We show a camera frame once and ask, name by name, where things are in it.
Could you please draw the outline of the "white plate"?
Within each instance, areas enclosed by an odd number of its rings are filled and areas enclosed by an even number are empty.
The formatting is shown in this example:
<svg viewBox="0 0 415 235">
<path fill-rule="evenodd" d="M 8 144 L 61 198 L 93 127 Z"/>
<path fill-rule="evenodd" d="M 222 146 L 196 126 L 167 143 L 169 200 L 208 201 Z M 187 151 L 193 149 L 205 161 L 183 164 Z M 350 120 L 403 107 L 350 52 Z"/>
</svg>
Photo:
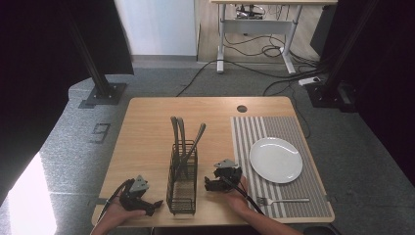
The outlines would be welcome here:
<svg viewBox="0 0 415 235">
<path fill-rule="evenodd" d="M 250 163 L 258 175 L 273 183 L 296 180 L 303 167 L 299 150 L 275 137 L 261 138 L 252 145 Z"/>
</svg>

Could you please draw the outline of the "grey floor socket plate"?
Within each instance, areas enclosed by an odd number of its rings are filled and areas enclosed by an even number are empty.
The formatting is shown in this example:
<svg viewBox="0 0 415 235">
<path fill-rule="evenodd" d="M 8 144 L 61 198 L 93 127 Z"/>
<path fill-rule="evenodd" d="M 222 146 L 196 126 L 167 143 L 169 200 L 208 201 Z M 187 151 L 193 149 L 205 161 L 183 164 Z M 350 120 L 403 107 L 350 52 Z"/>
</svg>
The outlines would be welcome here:
<svg viewBox="0 0 415 235">
<path fill-rule="evenodd" d="M 96 123 L 90 136 L 90 143 L 102 144 L 109 133 L 111 125 L 109 123 Z"/>
</svg>

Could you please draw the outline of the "person's left hand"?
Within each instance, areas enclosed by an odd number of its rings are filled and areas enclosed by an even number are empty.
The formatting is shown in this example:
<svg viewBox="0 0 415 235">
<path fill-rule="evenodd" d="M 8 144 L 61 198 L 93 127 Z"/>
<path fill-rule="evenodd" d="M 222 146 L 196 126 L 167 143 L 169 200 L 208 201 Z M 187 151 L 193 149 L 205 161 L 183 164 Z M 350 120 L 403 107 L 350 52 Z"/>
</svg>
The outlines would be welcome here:
<svg viewBox="0 0 415 235">
<path fill-rule="evenodd" d="M 127 211 L 119 201 L 119 196 L 116 196 L 111 201 L 102 220 L 105 220 L 113 229 L 122 225 L 128 219 L 144 216 L 145 214 L 146 212 L 141 210 Z"/>
</svg>

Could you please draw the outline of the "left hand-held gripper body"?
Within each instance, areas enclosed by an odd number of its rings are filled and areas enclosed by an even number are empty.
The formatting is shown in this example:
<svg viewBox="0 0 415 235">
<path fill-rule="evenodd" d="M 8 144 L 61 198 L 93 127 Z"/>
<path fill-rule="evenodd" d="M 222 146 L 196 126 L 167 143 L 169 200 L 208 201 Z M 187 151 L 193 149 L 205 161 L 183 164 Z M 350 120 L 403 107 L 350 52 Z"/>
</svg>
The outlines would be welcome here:
<svg viewBox="0 0 415 235">
<path fill-rule="evenodd" d="M 141 197 L 149 189 L 148 182 L 138 175 L 136 178 L 127 179 L 121 187 L 119 201 L 123 208 L 127 211 L 147 211 L 148 203 L 143 201 Z"/>
</svg>

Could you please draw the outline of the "grey striped placemat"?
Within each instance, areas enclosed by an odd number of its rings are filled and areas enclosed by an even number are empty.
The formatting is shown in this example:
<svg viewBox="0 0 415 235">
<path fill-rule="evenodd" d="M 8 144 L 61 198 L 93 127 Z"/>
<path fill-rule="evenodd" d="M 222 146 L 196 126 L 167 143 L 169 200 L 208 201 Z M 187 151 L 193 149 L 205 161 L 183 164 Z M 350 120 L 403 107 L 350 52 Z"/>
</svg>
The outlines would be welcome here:
<svg viewBox="0 0 415 235">
<path fill-rule="evenodd" d="M 304 203 L 259 204 L 269 217 L 289 223 L 332 222 L 335 214 L 316 169 L 298 121 L 294 117 L 232 117 L 230 119 L 235 161 L 248 179 L 249 194 L 278 199 L 308 198 Z M 273 183 L 258 175 L 250 163 L 252 145 L 261 138 L 275 137 L 296 147 L 302 158 L 300 176 L 289 183 Z"/>
</svg>

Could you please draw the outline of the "black curtain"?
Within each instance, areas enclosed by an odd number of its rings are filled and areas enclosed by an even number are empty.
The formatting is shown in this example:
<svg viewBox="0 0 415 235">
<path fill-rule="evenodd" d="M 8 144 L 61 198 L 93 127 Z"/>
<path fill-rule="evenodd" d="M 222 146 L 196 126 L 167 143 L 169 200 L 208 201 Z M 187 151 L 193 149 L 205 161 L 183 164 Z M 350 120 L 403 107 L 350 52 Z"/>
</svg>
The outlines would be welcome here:
<svg viewBox="0 0 415 235">
<path fill-rule="evenodd" d="M 415 0 L 380 0 L 353 55 L 356 111 L 415 186 Z"/>
<path fill-rule="evenodd" d="M 133 68 L 115 0 L 0 0 L 0 206 L 90 75 L 69 31 L 70 11 L 107 78 Z"/>
</svg>

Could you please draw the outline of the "person's right hand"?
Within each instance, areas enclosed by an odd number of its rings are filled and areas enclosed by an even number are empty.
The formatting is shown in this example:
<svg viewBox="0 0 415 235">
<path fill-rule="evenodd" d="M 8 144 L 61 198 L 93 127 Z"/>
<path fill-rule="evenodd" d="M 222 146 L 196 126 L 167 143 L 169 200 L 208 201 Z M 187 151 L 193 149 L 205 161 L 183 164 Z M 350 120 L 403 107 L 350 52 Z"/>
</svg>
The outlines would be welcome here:
<svg viewBox="0 0 415 235">
<path fill-rule="evenodd" d="M 244 216 L 247 212 L 252 211 L 246 198 L 237 189 L 224 193 L 223 197 L 231 210 L 239 216 Z"/>
</svg>

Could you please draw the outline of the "metal fork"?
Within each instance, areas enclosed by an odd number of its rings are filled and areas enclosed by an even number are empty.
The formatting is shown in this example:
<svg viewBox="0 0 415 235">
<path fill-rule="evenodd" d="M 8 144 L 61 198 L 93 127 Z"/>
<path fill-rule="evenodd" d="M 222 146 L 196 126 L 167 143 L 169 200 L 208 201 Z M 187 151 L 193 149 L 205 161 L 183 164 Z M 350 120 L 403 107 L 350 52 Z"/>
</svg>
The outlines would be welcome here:
<svg viewBox="0 0 415 235">
<path fill-rule="evenodd" d="M 274 203 L 304 203 L 309 202 L 310 200 L 308 198 L 274 200 L 270 198 L 256 197 L 256 201 L 261 205 L 270 206 Z"/>
</svg>

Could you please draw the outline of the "white-legged wooden desk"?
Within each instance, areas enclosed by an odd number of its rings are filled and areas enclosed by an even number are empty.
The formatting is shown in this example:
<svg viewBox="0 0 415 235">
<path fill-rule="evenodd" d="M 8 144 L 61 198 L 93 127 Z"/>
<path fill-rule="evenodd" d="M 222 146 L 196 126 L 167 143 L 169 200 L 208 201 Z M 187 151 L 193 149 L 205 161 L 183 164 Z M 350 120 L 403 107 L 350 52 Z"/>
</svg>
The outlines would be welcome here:
<svg viewBox="0 0 415 235">
<path fill-rule="evenodd" d="M 338 0 L 209 0 L 216 4 L 218 13 L 219 45 L 216 58 L 216 71 L 224 73 L 224 38 L 227 33 L 247 34 L 280 34 L 286 36 L 286 42 L 280 49 L 281 56 L 289 74 L 296 72 L 290 56 L 290 48 L 300 20 L 303 6 L 320 5 L 332 6 Z M 231 20 L 226 18 L 226 7 L 236 5 L 289 5 L 296 6 L 294 18 L 291 21 L 278 20 Z"/>
</svg>

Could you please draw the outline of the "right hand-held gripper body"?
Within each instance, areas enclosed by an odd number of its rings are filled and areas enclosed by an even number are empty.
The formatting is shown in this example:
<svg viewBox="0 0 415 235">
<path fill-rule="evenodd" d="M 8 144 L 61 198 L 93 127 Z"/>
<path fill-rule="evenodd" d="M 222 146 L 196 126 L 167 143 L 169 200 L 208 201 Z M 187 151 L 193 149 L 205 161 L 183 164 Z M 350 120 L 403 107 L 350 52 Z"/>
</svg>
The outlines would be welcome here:
<svg viewBox="0 0 415 235">
<path fill-rule="evenodd" d="M 218 182 L 213 184 L 223 184 L 229 187 L 229 190 L 237 186 L 242 176 L 242 169 L 231 160 L 225 159 L 214 165 L 216 170 L 214 176 Z"/>
</svg>

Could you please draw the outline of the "black metal stand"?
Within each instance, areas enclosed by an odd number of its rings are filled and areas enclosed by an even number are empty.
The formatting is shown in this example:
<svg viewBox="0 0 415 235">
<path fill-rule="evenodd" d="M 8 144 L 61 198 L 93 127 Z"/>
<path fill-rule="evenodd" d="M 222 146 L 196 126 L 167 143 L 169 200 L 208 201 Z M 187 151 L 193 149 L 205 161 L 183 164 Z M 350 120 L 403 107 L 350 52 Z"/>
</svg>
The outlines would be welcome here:
<svg viewBox="0 0 415 235">
<path fill-rule="evenodd" d="M 339 109 L 355 113 L 356 91 L 350 81 L 353 55 L 358 51 L 362 32 L 380 0 L 339 0 L 330 6 L 331 23 L 323 47 L 319 68 L 327 73 L 324 83 L 306 85 L 314 108 Z"/>
<path fill-rule="evenodd" d="M 105 75 L 101 73 L 85 44 L 83 37 L 71 15 L 66 8 L 63 9 L 69 25 L 70 35 L 77 48 L 78 53 L 94 83 L 94 87 L 85 100 L 82 100 L 80 109 L 94 109 L 98 105 L 117 105 L 126 87 L 125 83 L 110 83 Z"/>
</svg>

